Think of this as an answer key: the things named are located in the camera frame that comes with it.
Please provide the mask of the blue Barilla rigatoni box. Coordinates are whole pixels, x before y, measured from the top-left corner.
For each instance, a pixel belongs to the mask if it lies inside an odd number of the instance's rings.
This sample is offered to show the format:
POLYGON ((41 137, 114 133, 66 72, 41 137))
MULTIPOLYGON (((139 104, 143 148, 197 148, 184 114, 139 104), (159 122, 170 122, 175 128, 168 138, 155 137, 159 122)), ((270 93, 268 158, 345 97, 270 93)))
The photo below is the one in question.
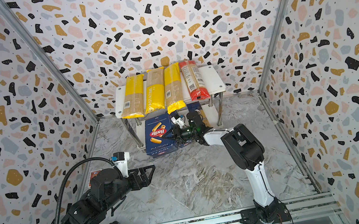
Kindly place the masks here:
POLYGON ((172 122, 167 113, 145 121, 145 151, 148 156, 157 158, 178 150, 176 141, 166 137, 170 130, 172 122))

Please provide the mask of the blue Ankara spaghetti bag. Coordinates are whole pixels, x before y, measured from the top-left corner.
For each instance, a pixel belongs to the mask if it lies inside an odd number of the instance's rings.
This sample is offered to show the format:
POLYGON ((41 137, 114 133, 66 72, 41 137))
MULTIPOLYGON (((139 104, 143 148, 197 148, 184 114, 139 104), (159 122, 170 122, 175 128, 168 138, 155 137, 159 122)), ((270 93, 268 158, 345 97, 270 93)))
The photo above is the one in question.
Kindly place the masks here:
POLYGON ((207 119, 206 114, 205 114, 201 104, 198 101, 188 104, 187 109, 188 109, 189 112, 195 111, 195 112, 199 113, 201 115, 201 117, 202 117, 202 122, 207 127, 211 127, 211 125, 209 123, 209 120, 207 119))

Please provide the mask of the yellow clear spaghetti bag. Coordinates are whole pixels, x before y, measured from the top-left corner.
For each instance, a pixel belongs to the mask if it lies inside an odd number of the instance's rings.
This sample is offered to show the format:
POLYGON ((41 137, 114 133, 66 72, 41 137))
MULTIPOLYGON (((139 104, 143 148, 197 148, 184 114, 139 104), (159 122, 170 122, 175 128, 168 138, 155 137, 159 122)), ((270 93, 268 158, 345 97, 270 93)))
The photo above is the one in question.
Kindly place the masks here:
POLYGON ((180 76, 181 73, 178 63, 170 65, 164 71, 165 101, 168 114, 183 109, 186 106, 180 76))

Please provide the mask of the yellow Pastatime spaghetti bag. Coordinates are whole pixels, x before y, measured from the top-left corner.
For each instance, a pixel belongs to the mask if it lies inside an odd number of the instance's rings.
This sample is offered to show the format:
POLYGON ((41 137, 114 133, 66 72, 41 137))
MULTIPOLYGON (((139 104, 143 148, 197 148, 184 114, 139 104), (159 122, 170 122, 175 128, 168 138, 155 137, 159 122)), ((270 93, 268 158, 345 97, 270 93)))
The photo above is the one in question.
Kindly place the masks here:
POLYGON ((149 69, 146 79, 146 114, 166 108, 164 67, 149 69))

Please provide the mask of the red spaghetti bag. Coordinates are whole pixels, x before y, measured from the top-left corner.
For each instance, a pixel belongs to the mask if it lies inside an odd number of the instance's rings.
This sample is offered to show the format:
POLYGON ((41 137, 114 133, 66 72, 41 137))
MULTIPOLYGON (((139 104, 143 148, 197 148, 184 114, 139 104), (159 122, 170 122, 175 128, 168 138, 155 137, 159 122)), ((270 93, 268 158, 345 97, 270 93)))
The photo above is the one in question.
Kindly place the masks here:
POLYGON ((210 94, 196 63, 194 61, 184 61, 179 63, 179 67, 186 81, 191 100, 209 99, 210 94))

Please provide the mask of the blue Barilla spaghetti box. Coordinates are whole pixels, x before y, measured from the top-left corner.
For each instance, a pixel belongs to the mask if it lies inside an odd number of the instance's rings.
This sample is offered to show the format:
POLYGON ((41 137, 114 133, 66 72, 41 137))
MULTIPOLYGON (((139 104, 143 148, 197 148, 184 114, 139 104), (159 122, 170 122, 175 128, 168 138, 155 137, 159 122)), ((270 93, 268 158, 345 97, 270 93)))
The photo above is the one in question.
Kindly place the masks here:
POLYGON ((186 147, 187 145, 190 145, 191 143, 193 143, 193 140, 185 140, 185 141, 183 141, 183 140, 178 140, 177 143, 178 143, 178 147, 184 148, 184 147, 186 147))

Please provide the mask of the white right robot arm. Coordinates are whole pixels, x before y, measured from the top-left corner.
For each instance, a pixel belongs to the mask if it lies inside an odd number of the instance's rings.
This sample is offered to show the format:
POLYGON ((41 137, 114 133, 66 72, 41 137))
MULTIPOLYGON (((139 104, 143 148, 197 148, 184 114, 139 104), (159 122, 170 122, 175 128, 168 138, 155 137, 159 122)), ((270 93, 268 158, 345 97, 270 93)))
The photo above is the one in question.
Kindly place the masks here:
POLYGON ((255 222, 272 224, 280 219, 278 213, 283 203, 272 191, 264 165, 265 149, 262 143, 244 125, 232 129, 217 129, 207 126, 199 112, 189 112, 188 125, 181 118, 172 118, 174 126, 162 139, 174 140, 182 145, 195 141, 204 146, 222 145, 226 148, 235 164, 245 171, 250 182, 255 206, 255 222))

